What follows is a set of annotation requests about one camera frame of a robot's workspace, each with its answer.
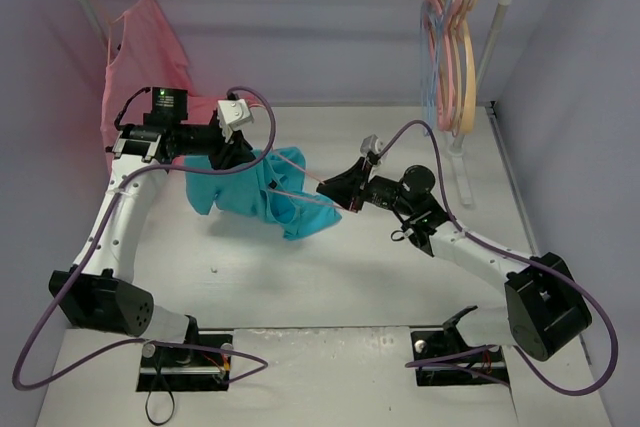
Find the pink wire hanger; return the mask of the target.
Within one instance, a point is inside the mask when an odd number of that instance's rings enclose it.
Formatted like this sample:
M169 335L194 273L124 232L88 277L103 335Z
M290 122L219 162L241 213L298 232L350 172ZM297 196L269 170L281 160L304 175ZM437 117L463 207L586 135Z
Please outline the pink wire hanger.
M280 191L282 195L300 201L345 211L345 208L340 207L325 196L309 194L304 191L305 181L307 179L316 181L318 185L323 184L323 181L305 169L305 158L298 148L272 148L267 158L273 163L274 169L282 173L281 179L279 180L282 187L272 187L274 192Z

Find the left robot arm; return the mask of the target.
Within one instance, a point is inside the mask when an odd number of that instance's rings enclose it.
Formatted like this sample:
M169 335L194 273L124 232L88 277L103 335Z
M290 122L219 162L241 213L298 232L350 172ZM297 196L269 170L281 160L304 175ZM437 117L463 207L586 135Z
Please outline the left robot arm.
M140 236L169 165L182 156L202 156L216 171L254 160L240 131L253 120L247 102L230 93L206 124L188 123L186 91L153 87L151 109L138 124L118 113L111 175L86 246L67 271L56 271L50 293L76 328L161 341L175 365L199 356L196 321L171 312L134 283Z

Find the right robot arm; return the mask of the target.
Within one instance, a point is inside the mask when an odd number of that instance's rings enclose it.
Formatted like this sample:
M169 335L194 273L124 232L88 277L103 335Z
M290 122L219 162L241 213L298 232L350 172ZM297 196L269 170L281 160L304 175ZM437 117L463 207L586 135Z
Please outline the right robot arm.
M489 249L486 240L473 240L434 197L436 178L425 166L407 168L398 180L374 175L372 169L369 158L361 157L316 191L351 212L372 204L393 213L399 237L476 276L503 297L499 307L470 306L443 324L442 345L449 356L464 359L481 346L516 346L546 361L591 325L585 299L569 286L572 277L561 257Z

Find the blue t-shirt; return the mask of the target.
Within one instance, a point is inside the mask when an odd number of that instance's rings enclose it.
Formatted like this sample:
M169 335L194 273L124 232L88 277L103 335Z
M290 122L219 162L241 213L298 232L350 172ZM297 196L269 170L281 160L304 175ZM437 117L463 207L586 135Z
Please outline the blue t-shirt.
M342 215L338 209L284 196L272 187L279 183L281 172L265 157L257 166L243 172L213 176L187 172L186 196L194 211L208 215L216 208L264 223L279 226L283 237L301 240L337 225Z

